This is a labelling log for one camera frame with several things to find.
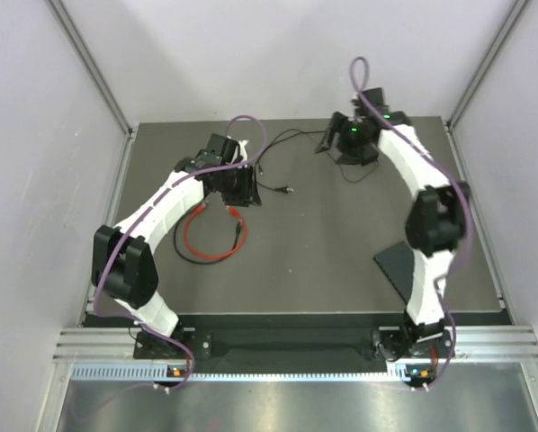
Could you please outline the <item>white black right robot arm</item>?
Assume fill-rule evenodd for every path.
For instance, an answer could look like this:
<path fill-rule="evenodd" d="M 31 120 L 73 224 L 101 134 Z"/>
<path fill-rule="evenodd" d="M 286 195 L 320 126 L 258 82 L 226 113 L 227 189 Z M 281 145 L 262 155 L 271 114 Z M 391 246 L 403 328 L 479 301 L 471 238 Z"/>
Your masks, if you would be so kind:
<path fill-rule="evenodd" d="M 384 155 L 413 200 L 405 224 L 405 252 L 412 258 L 401 345 L 421 356 L 444 335 L 444 289 L 456 250 L 468 234 L 471 189 L 454 182 L 421 144 L 402 111 L 391 111 L 381 88 L 358 93 L 354 114 L 334 112 L 319 151 L 336 148 L 340 165 L 365 166 Z"/>

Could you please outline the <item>dark grey network switch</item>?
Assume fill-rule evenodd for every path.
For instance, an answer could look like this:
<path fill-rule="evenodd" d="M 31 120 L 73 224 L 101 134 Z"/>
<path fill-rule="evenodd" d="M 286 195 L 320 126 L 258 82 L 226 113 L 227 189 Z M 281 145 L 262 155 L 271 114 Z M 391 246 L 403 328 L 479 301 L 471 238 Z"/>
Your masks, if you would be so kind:
<path fill-rule="evenodd" d="M 400 241 L 373 256 L 402 301 L 408 303 L 413 289 L 414 254 L 409 245 Z"/>

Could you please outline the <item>aluminium frame rail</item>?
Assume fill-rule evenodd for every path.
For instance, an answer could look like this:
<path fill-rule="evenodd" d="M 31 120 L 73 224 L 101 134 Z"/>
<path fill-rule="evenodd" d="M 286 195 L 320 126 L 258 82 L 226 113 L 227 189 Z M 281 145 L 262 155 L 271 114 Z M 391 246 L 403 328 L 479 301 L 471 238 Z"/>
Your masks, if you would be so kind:
<path fill-rule="evenodd" d="M 138 330 L 125 328 L 67 328 L 54 348 L 55 362 L 121 362 L 134 354 L 132 338 Z M 221 347 L 369 347 L 367 328 L 219 328 L 185 331 L 193 352 L 214 354 Z M 459 326 L 456 329 L 455 362 L 538 362 L 538 341 L 527 326 Z"/>

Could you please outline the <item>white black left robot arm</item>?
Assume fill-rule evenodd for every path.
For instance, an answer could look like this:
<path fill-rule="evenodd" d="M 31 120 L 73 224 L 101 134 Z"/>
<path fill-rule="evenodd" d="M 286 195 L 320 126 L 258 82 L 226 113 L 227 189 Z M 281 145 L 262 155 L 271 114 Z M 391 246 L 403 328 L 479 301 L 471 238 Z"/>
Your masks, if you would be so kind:
<path fill-rule="evenodd" d="M 91 283 L 95 297 L 106 293 L 154 334 L 164 356 L 177 356 L 185 344 L 181 321 L 158 291 L 154 254 L 164 237 L 190 210 L 218 193 L 231 207 L 258 206 L 254 164 L 271 147 L 266 141 L 253 155 L 244 141 L 211 134 L 207 146 L 184 157 L 165 183 L 135 212 L 94 233 Z"/>

